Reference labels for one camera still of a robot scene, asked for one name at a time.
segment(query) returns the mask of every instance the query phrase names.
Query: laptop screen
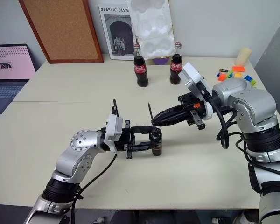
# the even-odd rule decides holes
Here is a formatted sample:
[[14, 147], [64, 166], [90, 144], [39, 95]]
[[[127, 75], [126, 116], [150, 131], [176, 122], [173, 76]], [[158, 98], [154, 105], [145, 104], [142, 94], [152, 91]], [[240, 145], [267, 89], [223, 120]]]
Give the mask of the laptop screen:
[[30, 79], [34, 74], [26, 44], [0, 45], [0, 80]]

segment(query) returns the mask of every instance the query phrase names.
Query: laptop keyboard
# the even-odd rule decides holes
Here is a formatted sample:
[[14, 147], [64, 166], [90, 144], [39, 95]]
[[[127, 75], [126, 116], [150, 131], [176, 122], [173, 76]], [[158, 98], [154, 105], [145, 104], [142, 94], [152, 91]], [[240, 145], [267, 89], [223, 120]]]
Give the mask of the laptop keyboard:
[[0, 98], [14, 98], [23, 86], [0, 86]]

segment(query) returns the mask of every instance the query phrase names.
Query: bottle cap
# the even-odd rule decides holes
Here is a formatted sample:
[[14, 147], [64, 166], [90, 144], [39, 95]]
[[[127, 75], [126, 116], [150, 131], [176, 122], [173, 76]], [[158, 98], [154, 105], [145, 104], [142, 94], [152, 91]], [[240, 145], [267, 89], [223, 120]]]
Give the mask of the bottle cap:
[[181, 47], [182, 47], [182, 44], [181, 44], [181, 43], [179, 43], [179, 42], [176, 42], [176, 43], [174, 44], [174, 46], [175, 46], [175, 47], [179, 47], [179, 48], [181, 48]]
[[140, 44], [134, 44], [134, 49], [140, 49]]

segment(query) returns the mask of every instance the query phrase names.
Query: white table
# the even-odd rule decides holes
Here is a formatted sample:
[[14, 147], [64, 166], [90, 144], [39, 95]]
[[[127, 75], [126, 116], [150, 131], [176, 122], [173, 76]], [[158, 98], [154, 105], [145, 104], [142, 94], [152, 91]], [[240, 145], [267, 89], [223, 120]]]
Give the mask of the white table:
[[[227, 58], [187, 60], [210, 85], [217, 83], [217, 69], [229, 68], [233, 62]], [[45, 63], [41, 67], [0, 118], [0, 204], [32, 206], [73, 133], [103, 127], [113, 98], [117, 99], [120, 116], [137, 126], [149, 125], [147, 101], [156, 114], [178, 105], [177, 97], [188, 92], [181, 84], [170, 84], [168, 66], [149, 66], [149, 86], [140, 88], [130, 64], [107, 60], [104, 64]], [[252, 66], [246, 69], [258, 81], [258, 88], [263, 88]], [[215, 140], [219, 129], [216, 115], [201, 131], [186, 122], [163, 127], [160, 157], [147, 151], [134, 153], [133, 159], [127, 160], [126, 154], [120, 153], [112, 167], [83, 193], [84, 200], [77, 207], [257, 208], [259, 194], [250, 187], [247, 162], [234, 147], [238, 138], [231, 136], [230, 148], [224, 150]], [[99, 154], [81, 186], [112, 157], [111, 153]]]

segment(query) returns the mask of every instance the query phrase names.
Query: battery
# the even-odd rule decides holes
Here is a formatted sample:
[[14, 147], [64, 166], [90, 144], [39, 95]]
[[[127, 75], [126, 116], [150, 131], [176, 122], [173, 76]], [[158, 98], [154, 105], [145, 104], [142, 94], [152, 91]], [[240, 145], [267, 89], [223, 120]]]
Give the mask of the battery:
[[219, 69], [221, 72], [228, 72], [228, 69]]

